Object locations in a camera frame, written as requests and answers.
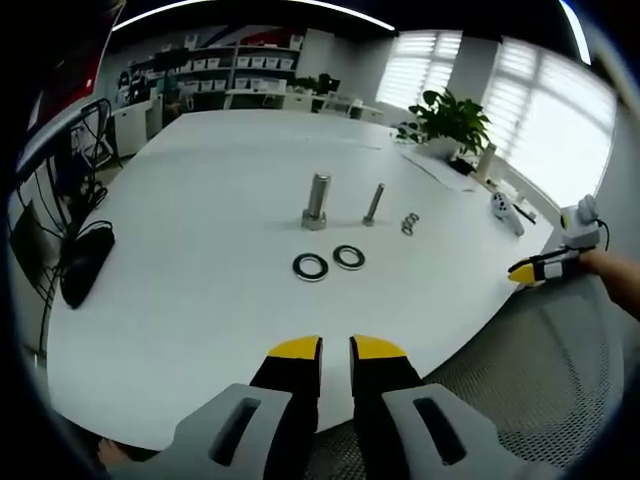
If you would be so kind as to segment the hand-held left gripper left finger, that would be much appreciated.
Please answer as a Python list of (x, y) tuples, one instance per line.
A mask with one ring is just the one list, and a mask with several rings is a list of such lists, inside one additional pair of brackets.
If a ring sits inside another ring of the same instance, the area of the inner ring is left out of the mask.
[(318, 425), (321, 359), (317, 335), (272, 348), (249, 384), (227, 387), (178, 423), (149, 477), (301, 477)]

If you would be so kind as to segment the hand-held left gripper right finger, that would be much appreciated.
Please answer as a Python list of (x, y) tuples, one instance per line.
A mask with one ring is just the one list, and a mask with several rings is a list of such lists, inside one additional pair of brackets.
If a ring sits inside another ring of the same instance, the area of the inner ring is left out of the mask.
[(354, 427), (369, 479), (520, 479), (525, 462), (496, 426), (440, 384), (426, 384), (388, 340), (350, 337)]

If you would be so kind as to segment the person's left hand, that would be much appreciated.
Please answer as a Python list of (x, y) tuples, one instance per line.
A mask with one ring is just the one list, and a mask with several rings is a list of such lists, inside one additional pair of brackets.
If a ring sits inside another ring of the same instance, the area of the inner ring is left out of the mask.
[(132, 462), (150, 460), (158, 451), (133, 447), (108, 438), (101, 438), (97, 446), (97, 458), (105, 470), (113, 470)]

